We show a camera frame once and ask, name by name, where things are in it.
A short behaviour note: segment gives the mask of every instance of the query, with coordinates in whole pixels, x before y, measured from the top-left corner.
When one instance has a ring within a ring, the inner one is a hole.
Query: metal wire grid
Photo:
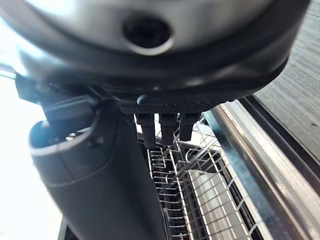
[[[263,239],[246,197],[239,192],[230,164],[212,130],[202,124],[193,128],[190,142],[148,150],[150,175],[173,240]],[[161,135],[156,121],[157,136]]]

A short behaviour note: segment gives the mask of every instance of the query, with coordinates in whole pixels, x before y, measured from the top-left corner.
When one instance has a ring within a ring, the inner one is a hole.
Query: dishwasher rack
[[[172,240],[262,240],[270,236],[206,120],[189,142],[147,150],[151,178]]]

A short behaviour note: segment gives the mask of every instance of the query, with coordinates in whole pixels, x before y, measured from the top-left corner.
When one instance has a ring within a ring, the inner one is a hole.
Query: metal frame
[[[299,143],[253,96],[239,102],[254,118],[266,134],[295,165],[303,177],[320,194],[320,162]]]
[[[319,195],[246,109],[235,101],[205,115],[272,237],[319,239]]]

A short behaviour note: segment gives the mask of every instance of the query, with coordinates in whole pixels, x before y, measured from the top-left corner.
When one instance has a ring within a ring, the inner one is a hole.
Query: silver metal housing
[[[219,40],[259,16],[273,0],[25,0],[56,27],[104,48],[158,55]],[[128,44],[125,21],[155,17],[173,35],[155,48]]]

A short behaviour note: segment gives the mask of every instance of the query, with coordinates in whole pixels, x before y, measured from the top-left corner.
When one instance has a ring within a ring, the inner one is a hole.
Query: gray countertop
[[[255,96],[320,160],[320,0],[311,3],[285,70]]]

